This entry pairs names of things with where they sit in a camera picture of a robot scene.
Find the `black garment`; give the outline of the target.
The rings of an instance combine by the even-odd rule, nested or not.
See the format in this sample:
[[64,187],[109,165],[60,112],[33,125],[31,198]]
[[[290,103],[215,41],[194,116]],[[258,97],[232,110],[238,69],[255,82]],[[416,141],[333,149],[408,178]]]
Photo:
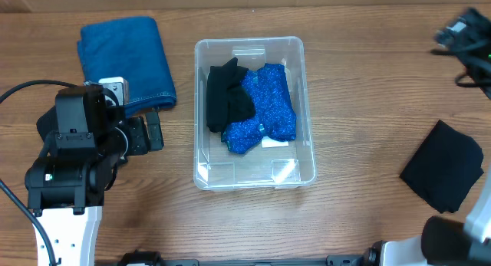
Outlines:
[[483,174],[482,162],[479,144],[440,120],[400,178],[439,213],[454,213]]
[[234,122],[255,116],[252,98],[241,85],[249,71],[234,57],[223,66],[212,66],[206,88],[206,125],[213,133],[224,132]]

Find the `blue denim jeans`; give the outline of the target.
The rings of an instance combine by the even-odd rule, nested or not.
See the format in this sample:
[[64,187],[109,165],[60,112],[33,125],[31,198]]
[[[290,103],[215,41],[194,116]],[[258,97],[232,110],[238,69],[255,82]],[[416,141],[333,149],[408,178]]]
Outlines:
[[86,80],[122,77],[128,82],[127,117],[176,105],[176,89],[153,18],[121,18],[84,26],[77,52]]

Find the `clear plastic storage bin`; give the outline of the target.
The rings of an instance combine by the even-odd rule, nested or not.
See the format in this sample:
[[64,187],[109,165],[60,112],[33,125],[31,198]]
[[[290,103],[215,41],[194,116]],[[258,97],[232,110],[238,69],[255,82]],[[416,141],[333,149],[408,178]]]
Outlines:
[[[266,63],[285,67],[292,107],[296,113],[296,139],[288,146],[262,148],[261,142],[243,155],[227,150],[218,133],[206,125],[206,86],[209,69],[233,57],[255,71]],[[311,185],[317,176],[305,55],[295,36],[273,38],[203,39],[195,46],[194,182],[202,190]]]

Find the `sparkly blue garment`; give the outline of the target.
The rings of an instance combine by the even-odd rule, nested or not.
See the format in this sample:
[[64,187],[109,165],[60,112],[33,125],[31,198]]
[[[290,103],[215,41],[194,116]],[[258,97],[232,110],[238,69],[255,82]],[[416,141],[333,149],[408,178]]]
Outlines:
[[252,98],[255,115],[229,124],[222,132],[221,141],[231,153],[245,154],[266,136],[279,142],[296,139],[297,116],[282,64],[266,63],[257,71],[247,71],[240,85]]

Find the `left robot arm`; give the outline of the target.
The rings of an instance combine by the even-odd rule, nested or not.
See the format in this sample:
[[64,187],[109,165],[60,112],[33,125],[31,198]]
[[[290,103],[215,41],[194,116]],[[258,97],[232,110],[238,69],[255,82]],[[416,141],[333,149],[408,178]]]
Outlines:
[[38,249],[48,252],[38,261],[93,265],[104,193],[128,156],[163,148],[160,118],[126,118],[121,99],[102,86],[60,90],[54,112],[58,126],[25,175]]

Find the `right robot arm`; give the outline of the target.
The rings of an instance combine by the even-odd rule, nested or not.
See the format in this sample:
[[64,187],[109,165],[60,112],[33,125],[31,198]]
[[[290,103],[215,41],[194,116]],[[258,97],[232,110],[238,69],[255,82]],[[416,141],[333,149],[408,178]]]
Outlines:
[[[490,19],[468,8],[434,37],[436,56],[455,57],[465,68],[455,85],[490,95]],[[483,151],[470,136],[442,120],[421,143],[400,178],[440,214],[456,212],[484,174]],[[488,265],[490,263],[490,183],[464,222],[429,218],[421,235],[378,241],[363,255],[329,256],[328,265]]]

